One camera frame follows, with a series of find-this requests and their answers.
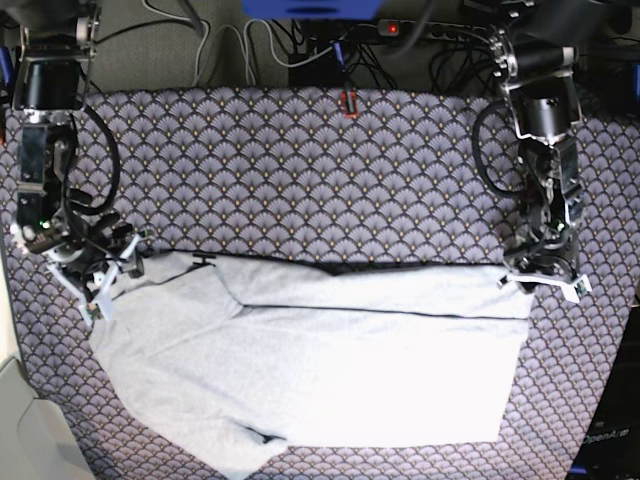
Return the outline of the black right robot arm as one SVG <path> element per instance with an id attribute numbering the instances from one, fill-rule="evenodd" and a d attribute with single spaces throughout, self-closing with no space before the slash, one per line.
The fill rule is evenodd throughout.
<path id="1" fill-rule="evenodd" d="M 121 178 L 119 150 L 87 103 L 101 6 L 97 1 L 4 1 L 1 9 L 21 29 L 11 102 L 25 115 L 11 232 L 23 251 L 47 257 L 59 281 L 90 300 L 120 272 L 143 271 L 132 226 L 112 210 Z M 95 123 L 107 143 L 111 180 L 101 202 L 71 185 L 79 161 L 79 113 Z"/>

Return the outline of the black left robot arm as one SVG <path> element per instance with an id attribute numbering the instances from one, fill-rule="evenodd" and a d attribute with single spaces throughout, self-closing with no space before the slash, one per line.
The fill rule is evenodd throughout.
<path id="1" fill-rule="evenodd" d="M 582 119 L 573 80 L 577 52 L 506 26 L 491 28 L 488 46 L 501 97 L 473 125 L 472 156 L 488 189 L 517 202 L 525 227 L 519 243 L 503 253 L 509 271 L 500 282 L 516 283 L 526 292 L 538 285 L 557 287 L 567 301 L 577 303 L 592 290 L 577 257 L 584 211 L 577 142 L 571 134 Z M 509 114 L 518 139 L 524 186 L 517 191 L 498 186 L 483 160 L 481 129 L 499 113 Z"/>

